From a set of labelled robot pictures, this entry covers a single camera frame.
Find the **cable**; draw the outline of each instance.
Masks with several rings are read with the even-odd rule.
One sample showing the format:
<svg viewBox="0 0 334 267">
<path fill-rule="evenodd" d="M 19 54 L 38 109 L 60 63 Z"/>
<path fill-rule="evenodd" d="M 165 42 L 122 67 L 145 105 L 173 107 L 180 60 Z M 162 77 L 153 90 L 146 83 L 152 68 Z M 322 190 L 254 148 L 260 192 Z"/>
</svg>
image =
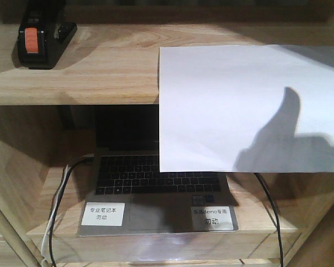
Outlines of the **cable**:
<svg viewBox="0 0 334 267">
<path fill-rule="evenodd" d="M 88 154 L 85 155 L 83 157 L 79 157 L 78 159 L 74 159 L 71 162 L 74 162 L 72 164 L 71 167 L 70 164 L 67 164 L 66 167 L 63 170 L 63 174 L 62 174 L 62 180 L 61 183 L 56 191 L 56 194 L 54 195 L 54 199 L 53 199 L 53 203 L 52 203 L 52 210 L 51 210 L 51 214 L 50 214 L 50 218 L 48 220 L 47 223 L 47 227 L 46 227 L 46 232 L 43 236 L 43 240 L 42 240 L 42 246 L 41 246 L 41 255 L 43 256 L 43 260 L 41 262 L 41 265 L 44 266 L 45 262 L 47 261 L 48 256 L 46 255 L 46 242 L 47 242 L 47 236 L 48 236 L 48 245 L 49 245 L 49 251 L 50 251 L 50 258 L 51 261 L 53 263 L 53 266 L 56 267 L 56 262 L 54 260 L 53 257 L 53 251 L 52 251 L 52 236 L 53 236 L 53 230 L 54 230 L 54 225 L 55 225 L 55 220 L 56 220 L 56 216 L 57 216 L 57 212 L 58 212 L 58 208 L 59 205 L 62 201 L 63 198 L 63 194 L 64 194 L 64 190 L 65 187 L 68 183 L 68 179 L 71 175 L 71 172 L 73 171 L 73 169 L 81 163 L 89 163 L 91 162 L 93 157 L 93 154 Z"/>
<path fill-rule="evenodd" d="M 279 244 L 279 262 L 281 264 L 281 267 L 283 267 L 283 246 L 282 246 L 282 237 L 281 237 L 281 225 L 279 223 L 279 218 L 278 218 L 278 212 L 276 209 L 276 205 L 274 204 L 274 201 L 269 193 L 269 190 L 267 188 L 266 182 L 264 178 L 262 177 L 261 174 L 254 172 L 257 180 L 260 182 L 263 190 L 265 191 L 265 194 L 268 198 L 269 203 L 271 204 L 271 207 L 273 209 L 274 216 L 276 218 L 276 229 L 277 229 L 277 235 L 278 235 L 278 244 Z"/>
</svg>

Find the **black cable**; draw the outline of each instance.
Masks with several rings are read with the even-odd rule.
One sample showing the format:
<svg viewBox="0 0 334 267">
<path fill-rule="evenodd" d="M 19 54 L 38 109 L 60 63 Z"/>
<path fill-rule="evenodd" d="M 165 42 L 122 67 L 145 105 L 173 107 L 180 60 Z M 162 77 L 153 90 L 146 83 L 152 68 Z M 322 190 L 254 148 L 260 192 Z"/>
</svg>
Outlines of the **black cable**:
<svg viewBox="0 0 334 267">
<path fill-rule="evenodd" d="M 50 257 L 51 257 L 51 261 L 52 261 L 52 264 L 53 264 L 53 266 L 54 267 L 57 267 L 57 264 L 56 264 L 56 262 L 55 262 L 55 259 L 54 259 L 54 257 L 53 257 L 53 250 L 52 250 L 52 237 L 53 237 L 53 229 L 54 229 L 54 227 L 55 227 L 55 221 L 56 221 L 56 216 L 57 216 L 57 212 L 58 212 L 58 208 L 60 207 L 60 203 L 61 203 L 61 201 L 62 201 L 62 198 L 63 198 L 63 194 L 64 194 L 64 192 L 65 192 L 65 188 L 66 188 L 66 185 L 67 185 L 67 183 L 68 183 L 68 179 L 69 179 L 69 177 L 71 176 L 71 172 L 73 171 L 73 169 L 77 166 L 77 165 L 79 165 L 79 164 L 81 164 L 81 163 L 88 163 L 88 162 L 90 162 L 91 161 L 91 159 L 83 159 L 83 160 L 80 160 L 80 161 L 78 161 L 78 162 L 76 162 L 76 163 L 74 163 L 73 165 L 72 165 L 72 167 L 70 167 L 70 169 L 67 171 L 67 175 L 66 175 L 66 179 L 65 179 L 65 177 L 63 177 L 63 180 L 64 180 L 64 183 L 63 183 L 63 186 L 62 186 L 62 190 L 60 191 L 60 192 L 58 192 L 58 198 L 57 198 L 57 207 L 56 207 L 56 209 L 53 211 L 53 215 L 52 215 L 52 224 L 51 224 L 51 226 L 50 226 L 50 232 L 49 232 L 49 236 L 48 236 L 48 245 L 49 245 L 49 249 L 50 249 Z"/>
<path fill-rule="evenodd" d="M 254 172 L 257 180 L 260 182 L 263 190 L 265 191 L 265 194 L 268 198 L 269 203 L 271 204 L 271 207 L 273 209 L 274 216 L 276 217 L 276 229 L 277 229 L 277 235 L 278 235 L 278 244 L 279 244 L 279 262 L 281 263 L 281 267 L 283 267 L 283 246 L 282 246 L 282 238 L 281 238 L 281 225 L 279 223 L 278 218 L 278 212 L 276 209 L 276 205 L 273 202 L 273 199 L 269 193 L 269 190 L 267 188 L 266 182 L 261 174 Z"/>
</svg>

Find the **white label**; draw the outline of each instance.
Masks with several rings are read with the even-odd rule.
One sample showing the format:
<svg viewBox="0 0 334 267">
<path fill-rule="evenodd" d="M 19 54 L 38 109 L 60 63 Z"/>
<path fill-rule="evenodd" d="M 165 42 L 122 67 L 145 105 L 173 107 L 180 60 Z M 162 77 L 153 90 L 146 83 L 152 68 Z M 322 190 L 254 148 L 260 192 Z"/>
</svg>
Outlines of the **white label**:
<svg viewBox="0 0 334 267">
<path fill-rule="evenodd" d="M 191 207 L 193 229 L 201 231 L 233 230 L 228 206 Z"/>
<path fill-rule="evenodd" d="M 121 226 L 125 203 L 88 202 L 82 225 Z"/>
</svg>

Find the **silver laptop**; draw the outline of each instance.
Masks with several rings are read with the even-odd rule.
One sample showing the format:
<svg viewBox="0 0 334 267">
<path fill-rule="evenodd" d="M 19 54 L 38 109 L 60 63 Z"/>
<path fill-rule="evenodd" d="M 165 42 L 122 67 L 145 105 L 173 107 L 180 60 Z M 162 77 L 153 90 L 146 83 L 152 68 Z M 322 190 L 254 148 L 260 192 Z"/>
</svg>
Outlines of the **silver laptop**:
<svg viewBox="0 0 334 267">
<path fill-rule="evenodd" d="M 95 109 L 97 150 L 80 236 L 238 229 L 225 174 L 159 172 L 158 105 Z"/>
</svg>

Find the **black keyboard keys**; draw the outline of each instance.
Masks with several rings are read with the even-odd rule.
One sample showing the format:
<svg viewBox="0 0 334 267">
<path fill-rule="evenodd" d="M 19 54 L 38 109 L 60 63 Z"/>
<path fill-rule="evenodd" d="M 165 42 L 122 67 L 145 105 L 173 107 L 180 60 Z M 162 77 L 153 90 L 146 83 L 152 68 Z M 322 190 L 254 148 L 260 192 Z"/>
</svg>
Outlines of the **black keyboard keys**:
<svg viewBox="0 0 334 267">
<path fill-rule="evenodd" d="M 158 156 L 106 156 L 96 195 L 164 192 L 220 192 L 216 172 L 159 172 Z"/>
</svg>

